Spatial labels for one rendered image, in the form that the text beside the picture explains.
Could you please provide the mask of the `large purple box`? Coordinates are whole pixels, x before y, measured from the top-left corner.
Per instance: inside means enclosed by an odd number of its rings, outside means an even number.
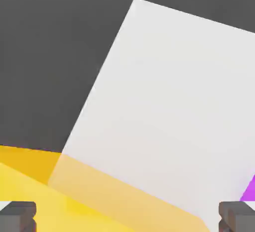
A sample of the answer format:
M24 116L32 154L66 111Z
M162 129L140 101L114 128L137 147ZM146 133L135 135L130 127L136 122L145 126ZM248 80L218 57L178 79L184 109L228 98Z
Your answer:
M255 175L249 182L247 188L240 198L240 201L255 201Z

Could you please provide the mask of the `large yellow box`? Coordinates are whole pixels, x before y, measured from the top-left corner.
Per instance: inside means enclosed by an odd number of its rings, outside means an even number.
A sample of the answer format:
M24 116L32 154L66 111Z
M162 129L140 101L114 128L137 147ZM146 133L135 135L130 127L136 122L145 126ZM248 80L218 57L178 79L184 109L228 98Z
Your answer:
M47 185L59 157L0 145L0 202L34 201L37 232L133 232Z

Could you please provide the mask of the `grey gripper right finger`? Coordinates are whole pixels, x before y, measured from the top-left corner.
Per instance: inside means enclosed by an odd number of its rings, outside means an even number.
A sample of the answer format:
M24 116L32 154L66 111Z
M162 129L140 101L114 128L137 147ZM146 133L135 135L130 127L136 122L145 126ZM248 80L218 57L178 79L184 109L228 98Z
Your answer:
M255 210L243 201L219 203L219 232L255 232Z

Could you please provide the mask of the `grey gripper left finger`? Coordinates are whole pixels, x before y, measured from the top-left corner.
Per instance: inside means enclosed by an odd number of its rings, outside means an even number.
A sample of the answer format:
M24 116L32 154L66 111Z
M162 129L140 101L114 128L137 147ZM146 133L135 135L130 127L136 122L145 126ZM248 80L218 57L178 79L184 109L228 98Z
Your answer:
M36 232L36 203L0 201L0 232Z

